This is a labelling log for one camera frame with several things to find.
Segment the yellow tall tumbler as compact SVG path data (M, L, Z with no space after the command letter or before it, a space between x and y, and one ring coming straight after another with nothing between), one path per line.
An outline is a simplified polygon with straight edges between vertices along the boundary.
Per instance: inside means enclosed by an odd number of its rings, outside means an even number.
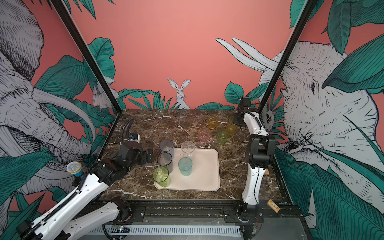
M233 120L234 120L234 115L230 115L228 117L228 122L226 125L226 130L229 132L230 135L233 135L238 129L238 126L234 124Z

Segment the amber faceted tumbler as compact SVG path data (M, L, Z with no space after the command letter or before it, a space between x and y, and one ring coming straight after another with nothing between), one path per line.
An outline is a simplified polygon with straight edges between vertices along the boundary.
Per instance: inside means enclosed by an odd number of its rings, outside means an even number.
M207 126L209 129L214 130L219 125L219 116L211 114L207 117Z

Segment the dark smoky transparent tumbler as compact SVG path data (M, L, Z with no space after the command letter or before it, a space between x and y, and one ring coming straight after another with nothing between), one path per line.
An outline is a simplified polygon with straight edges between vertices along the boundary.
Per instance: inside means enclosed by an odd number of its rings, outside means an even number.
M161 153L157 157L157 163L159 166L167 168L169 173L173 171L173 156L170 153Z

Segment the blue-grey transparent tumbler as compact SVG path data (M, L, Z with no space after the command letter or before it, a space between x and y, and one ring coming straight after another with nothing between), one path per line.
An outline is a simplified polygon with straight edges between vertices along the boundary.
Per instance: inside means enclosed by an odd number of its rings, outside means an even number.
M163 140L159 145L162 153L169 153L174 158L174 143L172 140Z

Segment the light green faceted tumbler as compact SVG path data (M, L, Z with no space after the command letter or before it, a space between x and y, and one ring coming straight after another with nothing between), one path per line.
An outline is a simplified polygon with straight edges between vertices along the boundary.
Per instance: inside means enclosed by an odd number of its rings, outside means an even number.
M159 184L163 188L167 188L170 183L170 172L166 167L157 167L152 174L155 183Z

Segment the teal frosted tumbler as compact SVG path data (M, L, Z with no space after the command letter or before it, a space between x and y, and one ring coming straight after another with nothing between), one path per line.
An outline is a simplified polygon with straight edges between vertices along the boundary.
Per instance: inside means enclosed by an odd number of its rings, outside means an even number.
M192 172L193 162L190 158L181 158L178 162L178 167L183 176L189 176Z

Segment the clear pink tall tumbler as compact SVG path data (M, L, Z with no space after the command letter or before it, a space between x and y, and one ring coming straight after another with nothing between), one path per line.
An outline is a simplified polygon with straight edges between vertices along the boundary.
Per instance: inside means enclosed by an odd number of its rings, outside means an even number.
M192 141L183 142L181 145L181 149L184 157L193 159L195 155L195 149L196 149L196 145L194 142Z

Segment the beige plastic tray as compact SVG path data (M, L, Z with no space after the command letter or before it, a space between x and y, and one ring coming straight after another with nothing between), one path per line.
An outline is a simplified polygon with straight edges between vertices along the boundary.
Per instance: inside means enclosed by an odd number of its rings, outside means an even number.
M184 176L178 162L184 156L182 149L174 149L173 171L167 190L217 191L220 188L219 154L214 149L196 149L192 172Z

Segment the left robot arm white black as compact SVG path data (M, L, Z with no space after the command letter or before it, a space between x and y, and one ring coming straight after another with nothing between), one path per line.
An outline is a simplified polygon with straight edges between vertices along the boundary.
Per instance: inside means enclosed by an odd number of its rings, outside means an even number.
M136 165L152 160L153 150L144 150L139 141L122 143L112 158L97 160L89 167L79 185L52 209L33 221L21 223L17 233L22 240L77 240L99 225L129 220L132 209L120 197L80 218L76 215Z

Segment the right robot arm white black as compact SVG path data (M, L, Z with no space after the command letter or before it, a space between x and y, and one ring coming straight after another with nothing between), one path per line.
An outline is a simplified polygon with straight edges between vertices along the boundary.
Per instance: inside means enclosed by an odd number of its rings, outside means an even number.
M245 157L248 164L247 181L242 193L242 206L238 219L251 223L259 216L260 189L263 177L273 159L276 140L270 137L260 120L260 115L250 107L238 107L234 123L247 127L250 133Z

